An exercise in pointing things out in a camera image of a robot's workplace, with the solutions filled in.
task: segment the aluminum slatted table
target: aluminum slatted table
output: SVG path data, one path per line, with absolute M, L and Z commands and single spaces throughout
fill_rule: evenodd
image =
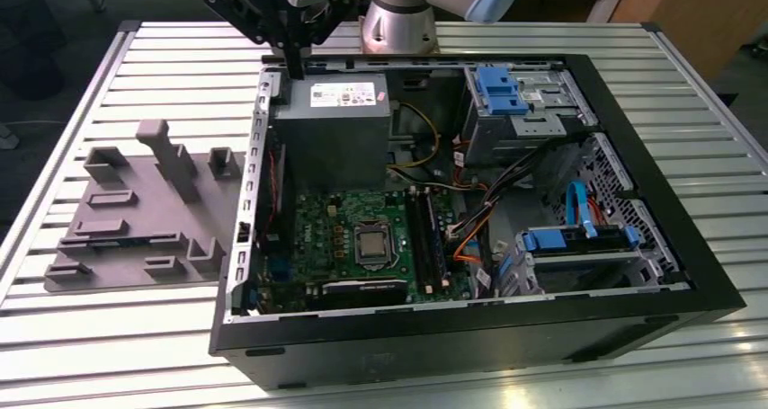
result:
M 146 155 L 133 140 L 145 118 L 169 121 L 191 153 L 247 145 L 267 48 L 224 23 L 145 22 L 112 42 L 0 250 L 0 405 L 768 405 L 768 159 L 665 36 L 621 24 L 450 22 L 438 36 L 443 53 L 591 57 L 749 306 L 613 361 L 265 393 L 207 355 L 212 285 L 48 294 L 41 276 L 88 183 L 88 150 Z M 315 52 L 359 50 L 345 24 Z

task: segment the floor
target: floor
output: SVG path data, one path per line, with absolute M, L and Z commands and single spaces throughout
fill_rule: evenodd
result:
M 45 164 L 56 140 L 77 106 L 80 95 L 109 46 L 121 20 L 215 21 L 200 0 L 106 0 L 106 11 L 93 13 L 88 0 L 46 0 L 68 45 L 56 54 L 65 74 L 65 88 L 52 98 L 24 102 L 0 85 L 0 122 L 12 124 L 20 145 L 0 150 L 0 240 L 13 222 L 22 201 Z M 718 93 L 738 93 L 730 107 L 752 135 L 768 147 L 768 60 L 739 52 L 711 82 Z

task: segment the blue latch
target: blue latch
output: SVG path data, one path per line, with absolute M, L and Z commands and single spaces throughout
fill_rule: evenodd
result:
M 563 249 L 565 238 L 559 229 L 536 229 L 530 231 L 532 237 L 536 239 L 539 249 Z
M 526 247 L 527 252 L 538 249 L 536 239 L 528 232 L 523 234 L 523 246 Z
M 630 247 L 637 247 L 639 245 L 639 235 L 637 234 L 637 229 L 627 225 L 623 227 L 623 234 L 626 235 L 626 241 Z
M 475 85 L 487 102 L 490 115 L 526 115 L 527 103 L 519 97 L 519 85 L 506 67 L 478 67 Z

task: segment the motherboard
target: motherboard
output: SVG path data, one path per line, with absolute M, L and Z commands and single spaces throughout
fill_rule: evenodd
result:
M 292 253 L 267 263 L 275 310 L 312 309 L 312 300 L 332 299 L 333 292 L 339 302 L 331 302 L 331 308 L 356 304 L 348 300 L 356 292 L 383 298 L 406 294 L 406 304 L 470 298 L 466 271 L 446 263 L 442 246 L 436 250 L 436 245 L 419 246 L 431 231 L 422 231 L 428 228 L 422 227 L 422 216 L 414 216 L 419 214 L 416 199 L 428 202 L 423 215 L 432 219 L 438 229 L 432 233 L 439 235 L 455 221 L 446 190 L 299 195 Z M 442 257 L 436 261 L 419 258 L 420 250 Z

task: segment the orange wire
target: orange wire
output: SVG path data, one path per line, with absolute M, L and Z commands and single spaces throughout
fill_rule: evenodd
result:
M 455 187 L 471 187 L 471 184 L 463 184 L 460 183 L 460 180 L 458 180 L 458 175 L 460 174 L 460 168 L 456 166 L 455 167 L 455 171 L 454 171 L 454 186 Z M 478 183 L 478 187 L 486 191 L 488 189 L 488 186 L 484 182 L 479 182 Z
M 597 205 L 595 200 L 593 200 L 591 198 L 587 198 L 586 202 L 591 206 L 591 210 L 595 213 L 597 223 L 602 223 L 605 225 L 607 223 L 607 221 L 605 220 L 605 216 L 602 216 L 602 211 L 599 210 L 599 206 Z
M 468 235 L 466 236 L 464 241 L 462 241 L 460 245 L 459 245 L 458 248 L 455 249 L 455 252 L 454 252 L 454 260 L 455 260 L 455 261 L 459 261 L 459 260 L 460 260 L 459 257 L 463 257 L 463 258 L 472 258 L 472 261 L 474 261 L 474 259 L 476 259 L 476 261 L 480 262 L 479 258 L 475 258 L 474 256 L 463 256 L 463 255 L 460 254 L 460 251 L 464 250 L 464 247 L 466 247 L 466 244 L 468 243 L 468 240 L 471 240 L 471 238 L 475 236 L 475 234 L 478 233 L 479 229 L 482 228 L 482 226 L 484 225 L 484 223 L 488 221 L 488 218 L 490 218 L 490 213 L 488 213 L 488 215 L 487 215 L 484 218 L 482 218 L 482 220 L 478 222 L 478 224 L 475 225 L 474 229 L 471 230 L 471 232 L 470 232 Z

